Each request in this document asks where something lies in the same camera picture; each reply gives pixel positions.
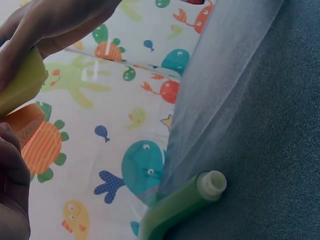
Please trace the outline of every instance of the hand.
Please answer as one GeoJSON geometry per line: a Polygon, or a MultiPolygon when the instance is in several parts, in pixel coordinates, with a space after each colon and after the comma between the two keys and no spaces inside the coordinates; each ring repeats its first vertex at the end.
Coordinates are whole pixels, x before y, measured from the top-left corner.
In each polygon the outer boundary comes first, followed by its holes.
{"type": "Polygon", "coordinates": [[[15,76],[28,51],[42,58],[82,39],[114,13],[121,0],[32,0],[0,27],[0,91],[15,76]]]}
{"type": "Polygon", "coordinates": [[[30,172],[21,157],[19,140],[0,123],[0,239],[28,240],[30,172]]]}

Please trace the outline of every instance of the teal whale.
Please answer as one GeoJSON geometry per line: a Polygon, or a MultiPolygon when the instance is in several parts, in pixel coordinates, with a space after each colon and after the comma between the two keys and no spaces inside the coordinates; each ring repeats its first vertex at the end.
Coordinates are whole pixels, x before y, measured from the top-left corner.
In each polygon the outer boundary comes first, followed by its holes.
{"type": "MultiPolygon", "coordinates": [[[[106,193],[104,202],[111,204],[118,189],[126,186],[141,202],[151,206],[156,201],[165,155],[166,151],[153,141],[141,140],[135,142],[123,156],[122,178],[106,170],[99,172],[99,177],[105,183],[97,186],[94,189],[94,194],[106,193]]],[[[133,233],[137,236],[139,223],[132,221],[130,224],[133,233]]]]}
{"type": "Polygon", "coordinates": [[[190,54],[184,49],[175,49],[168,53],[162,61],[161,67],[171,69],[179,73],[180,76],[184,73],[187,64],[190,60],[190,54]]]}

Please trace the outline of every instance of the green plastic tube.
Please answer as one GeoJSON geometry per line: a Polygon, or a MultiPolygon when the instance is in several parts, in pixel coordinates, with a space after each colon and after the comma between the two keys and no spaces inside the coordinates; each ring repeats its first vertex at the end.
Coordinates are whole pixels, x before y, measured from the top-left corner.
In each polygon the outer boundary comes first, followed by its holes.
{"type": "Polygon", "coordinates": [[[174,225],[217,202],[227,187],[219,171],[206,171],[191,178],[184,187],[148,209],[139,226],[139,240],[162,240],[174,225]]]}

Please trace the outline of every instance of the yellow star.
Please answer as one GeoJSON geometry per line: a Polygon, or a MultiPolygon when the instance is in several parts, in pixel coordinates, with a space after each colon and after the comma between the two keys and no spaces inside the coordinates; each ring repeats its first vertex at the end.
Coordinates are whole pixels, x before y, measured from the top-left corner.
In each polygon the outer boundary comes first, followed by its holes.
{"type": "Polygon", "coordinates": [[[171,130],[172,120],[173,120],[173,116],[171,114],[169,114],[167,118],[161,120],[161,122],[168,127],[169,132],[171,130]]]}

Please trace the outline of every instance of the teal fabric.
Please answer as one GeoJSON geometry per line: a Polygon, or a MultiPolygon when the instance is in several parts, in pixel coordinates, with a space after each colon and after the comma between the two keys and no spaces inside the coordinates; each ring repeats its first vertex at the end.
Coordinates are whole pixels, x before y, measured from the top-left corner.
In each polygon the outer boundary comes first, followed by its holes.
{"type": "Polygon", "coordinates": [[[160,191],[204,170],[228,186],[165,239],[318,240],[320,1],[236,2],[216,5],[181,80],[160,191]]]}

